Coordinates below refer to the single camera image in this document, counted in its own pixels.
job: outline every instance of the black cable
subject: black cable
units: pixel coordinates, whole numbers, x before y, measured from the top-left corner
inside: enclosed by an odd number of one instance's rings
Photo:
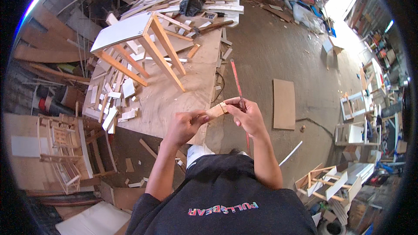
[[[224,79],[224,77],[218,72],[218,71],[216,71],[216,73],[222,78],[222,82],[223,82],[223,86],[222,86],[222,88],[221,88],[221,91],[219,91],[219,93],[218,93],[218,95],[216,96],[216,98],[215,99],[213,99],[213,102],[215,102],[215,100],[216,99],[218,99],[218,97],[221,95],[221,93],[222,93],[222,90],[225,88],[225,79]]]
[[[313,123],[313,124],[316,124],[317,126],[319,126],[319,127],[321,127],[322,129],[324,129],[324,130],[327,132],[327,134],[329,134],[329,136],[331,137],[331,140],[333,140],[333,139],[334,139],[334,134],[332,134],[332,132],[328,131],[328,129],[327,129],[327,128],[323,127],[322,125],[320,125],[319,123],[315,122],[315,121],[314,121],[314,120],[312,120],[311,118],[302,118],[302,119],[298,119],[298,120],[296,120],[295,122],[301,122],[301,121],[309,121],[309,122],[311,122],[311,123]]]

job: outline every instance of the hand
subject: hand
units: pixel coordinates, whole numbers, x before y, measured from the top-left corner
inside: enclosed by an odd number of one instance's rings
[[[234,122],[237,126],[242,125],[251,138],[264,138],[268,134],[257,103],[245,98],[243,99],[246,112],[242,112],[238,108],[240,107],[240,97],[234,97],[224,101],[227,104],[227,111],[234,116]]]
[[[171,119],[169,131],[161,143],[178,150],[197,133],[202,124],[209,121],[209,116],[204,115],[205,112],[205,110],[176,112]]]

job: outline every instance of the left hand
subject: left hand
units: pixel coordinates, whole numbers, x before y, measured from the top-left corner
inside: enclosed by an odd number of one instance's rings
[[[176,112],[171,119],[169,131],[164,137],[162,144],[175,147],[177,150],[187,143],[197,133],[200,126],[209,121],[205,110],[192,112]]]

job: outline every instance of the white pants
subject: white pants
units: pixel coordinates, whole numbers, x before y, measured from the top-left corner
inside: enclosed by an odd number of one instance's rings
[[[191,165],[194,165],[194,161],[200,157],[202,157],[203,155],[208,155],[208,154],[215,154],[214,152],[212,152],[205,144],[205,146],[200,146],[200,145],[192,145],[188,150],[187,150],[187,166],[186,169],[188,169]]]

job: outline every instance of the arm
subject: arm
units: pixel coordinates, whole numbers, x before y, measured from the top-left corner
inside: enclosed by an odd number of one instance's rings
[[[162,140],[160,152],[151,171],[145,193],[159,201],[167,198],[173,189],[175,154],[187,143],[199,127],[209,121],[204,110],[177,112],[171,120],[169,130]]]
[[[283,187],[282,172],[277,162],[270,136],[264,125],[257,103],[244,99],[246,113],[239,106],[239,97],[225,100],[227,111],[234,116],[237,126],[242,126],[254,142],[254,172],[257,179],[265,186],[278,190]]]

